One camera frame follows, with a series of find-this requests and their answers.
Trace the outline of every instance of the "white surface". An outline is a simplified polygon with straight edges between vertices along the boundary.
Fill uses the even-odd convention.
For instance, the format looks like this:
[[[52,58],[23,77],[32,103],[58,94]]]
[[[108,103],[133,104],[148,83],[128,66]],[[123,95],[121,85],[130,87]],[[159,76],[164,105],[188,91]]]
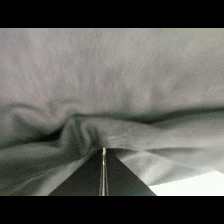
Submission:
[[[157,196],[224,196],[224,174],[214,171],[150,189]]]

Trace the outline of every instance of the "gray surface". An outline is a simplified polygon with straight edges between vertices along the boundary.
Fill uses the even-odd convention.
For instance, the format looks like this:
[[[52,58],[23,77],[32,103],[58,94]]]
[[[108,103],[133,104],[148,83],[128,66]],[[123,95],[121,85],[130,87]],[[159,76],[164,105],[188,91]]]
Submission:
[[[98,147],[148,185],[223,172],[223,62],[224,29],[0,29],[0,194],[48,195]]]

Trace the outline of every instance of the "crumpled fabric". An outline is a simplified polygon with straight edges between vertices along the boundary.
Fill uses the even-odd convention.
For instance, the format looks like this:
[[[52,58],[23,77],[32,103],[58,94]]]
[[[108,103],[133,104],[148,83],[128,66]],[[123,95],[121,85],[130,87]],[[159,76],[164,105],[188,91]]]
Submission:
[[[224,29],[0,29],[0,195],[49,195],[102,147],[144,183],[224,171]]]

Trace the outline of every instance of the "bright white patch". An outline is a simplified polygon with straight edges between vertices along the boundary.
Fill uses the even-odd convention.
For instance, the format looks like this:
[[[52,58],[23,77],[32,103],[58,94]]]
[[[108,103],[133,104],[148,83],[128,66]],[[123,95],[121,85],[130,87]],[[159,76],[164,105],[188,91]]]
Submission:
[[[224,196],[224,174],[214,171],[149,187],[157,196]]]

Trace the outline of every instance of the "black triangular object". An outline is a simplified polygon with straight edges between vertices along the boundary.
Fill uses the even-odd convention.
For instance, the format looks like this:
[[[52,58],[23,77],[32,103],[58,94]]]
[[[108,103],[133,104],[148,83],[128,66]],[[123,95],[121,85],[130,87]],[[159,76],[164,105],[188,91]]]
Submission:
[[[110,153],[109,149],[106,161],[109,196],[155,196],[147,185]],[[99,196],[101,163],[100,150],[50,196]]]

